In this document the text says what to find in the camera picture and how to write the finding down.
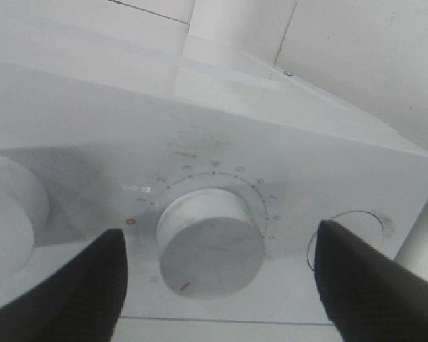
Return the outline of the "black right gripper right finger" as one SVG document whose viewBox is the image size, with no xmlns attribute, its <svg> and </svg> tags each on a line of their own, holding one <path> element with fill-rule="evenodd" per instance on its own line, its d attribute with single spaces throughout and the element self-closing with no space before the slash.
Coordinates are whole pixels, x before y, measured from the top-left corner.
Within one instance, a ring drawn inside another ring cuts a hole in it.
<svg viewBox="0 0 428 342">
<path fill-rule="evenodd" d="M 335 221 L 319 223 L 314 278 L 343 341 L 428 341 L 428 281 Z"/>
</svg>

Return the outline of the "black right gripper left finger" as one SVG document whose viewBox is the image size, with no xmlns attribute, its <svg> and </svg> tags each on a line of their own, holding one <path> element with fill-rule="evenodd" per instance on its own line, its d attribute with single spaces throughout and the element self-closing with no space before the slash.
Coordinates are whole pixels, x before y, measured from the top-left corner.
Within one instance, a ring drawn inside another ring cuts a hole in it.
<svg viewBox="0 0 428 342">
<path fill-rule="evenodd" d="M 109 229 L 0 307 L 0 341 L 110 341 L 127 288 L 125 237 L 121 229 Z"/>
</svg>

